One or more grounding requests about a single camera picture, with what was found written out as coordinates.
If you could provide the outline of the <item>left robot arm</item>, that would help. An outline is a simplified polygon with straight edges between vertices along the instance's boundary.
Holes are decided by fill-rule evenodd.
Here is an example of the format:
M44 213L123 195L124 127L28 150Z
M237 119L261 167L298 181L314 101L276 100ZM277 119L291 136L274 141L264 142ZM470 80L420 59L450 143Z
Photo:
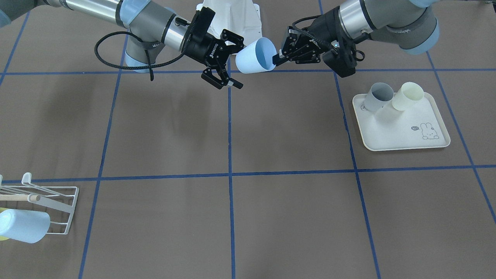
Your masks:
M301 18L287 28L287 37L272 62L324 62L340 77L356 72L365 55L363 41L390 43L411 55L425 53L439 40L440 25L432 0L347 0L322 15Z

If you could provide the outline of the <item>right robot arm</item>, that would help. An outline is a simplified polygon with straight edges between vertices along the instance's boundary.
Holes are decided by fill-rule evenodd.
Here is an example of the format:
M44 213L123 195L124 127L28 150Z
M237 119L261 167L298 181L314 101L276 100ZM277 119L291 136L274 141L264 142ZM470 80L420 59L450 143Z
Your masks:
M152 81L156 68L188 57L204 66L201 78L214 87L243 87L227 70L230 56L245 47L243 37L227 29L212 35L209 27L215 11L209 7L202 7L189 20L152 0L2 0L1 26L37 7L64 8L77 16L87 16L95 24L119 27L94 46L97 59L109 67L147 73ZM117 35L129 37L121 64L109 62L100 54L101 44Z

